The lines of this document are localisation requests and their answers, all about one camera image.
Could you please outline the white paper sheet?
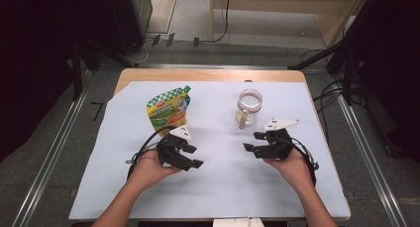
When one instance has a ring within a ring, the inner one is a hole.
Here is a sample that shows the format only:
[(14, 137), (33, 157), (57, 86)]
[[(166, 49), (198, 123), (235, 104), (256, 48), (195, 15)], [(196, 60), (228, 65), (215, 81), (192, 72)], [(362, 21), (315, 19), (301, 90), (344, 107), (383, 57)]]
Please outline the white paper sheet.
[[(269, 120), (292, 119), (288, 134), (312, 154), (319, 168), (316, 189), (330, 214), (347, 220), (351, 210), (330, 150), (303, 82), (191, 82), (187, 127), (196, 147), (198, 169), (171, 175), (146, 190), (131, 213), (135, 219), (213, 219), (233, 217), (301, 218), (296, 192), (271, 166), (245, 150), (253, 133)], [(146, 140), (157, 136), (146, 112), (155, 96), (173, 82), (132, 82), (107, 104), (96, 144), (70, 218), (95, 219), (126, 182), (128, 161)], [(241, 129), (237, 100), (247, 88), (259, 91), (262, 110), (255, 124)]]

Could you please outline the person's right hand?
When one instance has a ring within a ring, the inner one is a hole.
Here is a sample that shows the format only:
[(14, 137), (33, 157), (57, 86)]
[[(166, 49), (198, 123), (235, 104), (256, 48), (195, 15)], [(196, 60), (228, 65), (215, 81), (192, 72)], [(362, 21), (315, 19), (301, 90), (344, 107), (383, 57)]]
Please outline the person's right hand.
[(298, 151), (292, 150), (283, 161), (275, 159), (264, 159), (263, 161), (275, 168), (296, 192), (314, 189), (309, 168)]

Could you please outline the black tripod stand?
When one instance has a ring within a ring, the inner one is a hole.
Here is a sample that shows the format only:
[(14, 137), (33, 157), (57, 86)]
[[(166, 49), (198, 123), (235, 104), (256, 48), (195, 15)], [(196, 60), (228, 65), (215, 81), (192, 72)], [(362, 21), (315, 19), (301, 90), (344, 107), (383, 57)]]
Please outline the black tripod stand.
[(337, 74), (338, 71), (344, 67), (344, 82), (343, 82), (343, 96), (348, 105), (352, 104), (351, 99), (351, 81), (354, 67), (356, 66), (357, 58), (357, 49), (356, 41), (358, 32), (361, 30), (361, 26), (366, 20), (367, 10), (364, 8), (361, 9), (360, 15), (358, 15), (352, 25), (349, 27), (348, 31), (343, 35), (343, 37), (332, 45), (330, 48), (324, 50), (323, 52), (310, 57), (301, 63), (289, 66), (290, 70), (302, 70), (303, 68), (309, 66), (310, 64), (325, 58), (329, 55), (332, 55), (332, 58), (329, 60), (326, 70), (329, 74)]

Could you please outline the black metal stand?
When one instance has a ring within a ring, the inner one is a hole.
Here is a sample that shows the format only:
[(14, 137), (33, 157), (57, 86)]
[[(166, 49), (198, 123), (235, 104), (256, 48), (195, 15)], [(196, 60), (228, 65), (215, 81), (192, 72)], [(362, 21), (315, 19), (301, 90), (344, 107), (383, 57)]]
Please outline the black metal stand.
[(131, 66), (127, 58), (121, 55), (111, 52), (99, 43), (91, 39), (79, 39), (76, 40), (71, 48), (71, 66), (73, 74), (73, 98), (75, 101), (82, 92), (82, 75), (81, 75), (81, 63), (84, 62), (88, 70), (98, 70), (100, 61), (97, 53), (103, 54), (106, 57), (116, 61), (117, 63), (125, 66)]

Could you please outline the dark curtain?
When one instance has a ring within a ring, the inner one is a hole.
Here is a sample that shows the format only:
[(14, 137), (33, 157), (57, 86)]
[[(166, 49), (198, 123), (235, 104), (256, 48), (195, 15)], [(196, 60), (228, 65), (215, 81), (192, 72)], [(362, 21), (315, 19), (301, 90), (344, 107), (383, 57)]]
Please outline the dark curtain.
[(0, 162), (23, 146), (74, 82), (84, 0), (0, 0)]
[(420, 163), (420, 0), (367, 0), (362, 78), (388, 151)]

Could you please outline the clear jar with beige rim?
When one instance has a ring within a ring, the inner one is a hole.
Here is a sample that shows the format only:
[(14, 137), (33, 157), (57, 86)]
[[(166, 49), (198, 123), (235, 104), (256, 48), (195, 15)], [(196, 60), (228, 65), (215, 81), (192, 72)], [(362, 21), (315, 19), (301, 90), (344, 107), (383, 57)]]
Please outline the clear jar with beige rim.
[(254, 124), (258, 113), (263, 107), (263, 96), (255, 89), (243, 90), (237, 101), (235, 118), (239, 123), (239, 129)]

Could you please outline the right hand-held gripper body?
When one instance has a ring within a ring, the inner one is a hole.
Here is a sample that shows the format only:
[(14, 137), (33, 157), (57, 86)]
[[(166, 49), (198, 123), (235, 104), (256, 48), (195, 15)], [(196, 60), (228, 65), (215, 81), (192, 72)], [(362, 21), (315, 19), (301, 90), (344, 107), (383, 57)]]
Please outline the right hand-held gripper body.
[(286, 127), (299, 124), (299, 119), (271, 119), (263, 126), (268, 146), (262, 152), (264, 159), (285, 160), (294, 148)]

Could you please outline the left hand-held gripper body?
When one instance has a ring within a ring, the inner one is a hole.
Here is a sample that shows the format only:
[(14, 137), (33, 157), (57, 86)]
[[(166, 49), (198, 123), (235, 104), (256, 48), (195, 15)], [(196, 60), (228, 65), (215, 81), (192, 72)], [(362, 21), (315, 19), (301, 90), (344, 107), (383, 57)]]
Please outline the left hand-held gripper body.
[(157, 144), (158, 160), (179, 169), (179, 161), (185, 157), (180, 152), (184, 146), (189, 145), (190, 140), (191, 136), (185, 125), (170, 130)]

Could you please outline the person's left hand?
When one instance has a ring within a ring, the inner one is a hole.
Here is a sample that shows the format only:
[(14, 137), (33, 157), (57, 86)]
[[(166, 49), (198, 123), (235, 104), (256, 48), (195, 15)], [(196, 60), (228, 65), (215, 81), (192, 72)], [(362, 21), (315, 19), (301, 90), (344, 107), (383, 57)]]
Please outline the person's left hand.
[(135, 191), (144, 191), (177, 172), (180, 172), (180, 169), (164, 167), (159, 162), (157, 151), (147, 151), (138, 159), (128, 184)]

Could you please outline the white paper at table edge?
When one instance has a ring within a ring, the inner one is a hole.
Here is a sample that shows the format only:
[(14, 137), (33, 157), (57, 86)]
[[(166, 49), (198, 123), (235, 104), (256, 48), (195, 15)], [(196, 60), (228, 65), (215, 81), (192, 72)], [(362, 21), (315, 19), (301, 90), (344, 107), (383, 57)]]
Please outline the white paper at table edge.
[(265, 227), (259, 218), (214, 219), (212, 227)]

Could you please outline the yellow green checked spout pouch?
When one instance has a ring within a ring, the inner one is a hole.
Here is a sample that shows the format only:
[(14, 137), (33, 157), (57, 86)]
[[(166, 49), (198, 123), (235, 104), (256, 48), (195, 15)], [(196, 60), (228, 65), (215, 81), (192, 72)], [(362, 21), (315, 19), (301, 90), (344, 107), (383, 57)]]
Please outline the yellow green checked spout pouch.
[(147, 114), (157, 131), (166, 126), (179, 127), (186, 124), (186, 111), (190, 104), (190, 87), (186, 85), (164, 92), (147, 104)]

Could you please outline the black cabinet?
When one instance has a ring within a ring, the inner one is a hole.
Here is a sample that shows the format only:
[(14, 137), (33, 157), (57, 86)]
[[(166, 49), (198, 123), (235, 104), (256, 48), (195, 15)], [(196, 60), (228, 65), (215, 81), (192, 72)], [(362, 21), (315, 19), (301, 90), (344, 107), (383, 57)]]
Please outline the black cabinet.
[(152, 0), (111, 0), (111, 4), (122, 54), (128, 55), (145, 42), (153, 11)]

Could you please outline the metal floor rail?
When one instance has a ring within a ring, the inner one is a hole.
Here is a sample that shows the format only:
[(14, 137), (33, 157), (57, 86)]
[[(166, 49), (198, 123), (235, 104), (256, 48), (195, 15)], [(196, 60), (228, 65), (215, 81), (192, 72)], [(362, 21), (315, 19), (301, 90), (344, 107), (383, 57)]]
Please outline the metal floor rail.
[(89, 86), (83, 88), (81, 93), (75, 98), (74, 101), (71, 102), (64, 120), (53, 139), (52, 145), (50, 146), (49, 151), (47, 152), (47, 155), (34, 181), (32, 182), (27, 194), (25, 195), (24, 201), (19, 209), (17, 216), (14, 219), (12, 227), (27, 227), (29, 225), (33, 213), (39, 201), (41, 200), (41, 197), (53, 173), (53, 169), (73, 127), (76, 117), (80, 112), (88, 89)]
[(339, 99), (339, 104), (357, 143), (357, 147), (367, 167), (367, 172), (369, 173), (391, 226), (408, 227), (404, 214), (370, 148), (367, 137), (359, 123), (353, 107), (350, 106), (344, 98)]

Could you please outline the wooden shelf unit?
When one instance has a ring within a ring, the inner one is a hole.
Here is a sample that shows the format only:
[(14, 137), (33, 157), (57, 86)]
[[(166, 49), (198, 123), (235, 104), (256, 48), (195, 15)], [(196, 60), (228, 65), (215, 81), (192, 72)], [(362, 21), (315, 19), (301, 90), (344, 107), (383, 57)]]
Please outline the wooden shelf unit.
[[(366, 0), (225, 0), (229, 8), (242, 11), (265, 11), (313, 14), (316, 25), (329, 48), (339, 40), (339, 34), (349, 19), (356, 15)], [(210, 37), (213, 37), (213, 11), (225, 8), (223, 0), (210, 0)]]

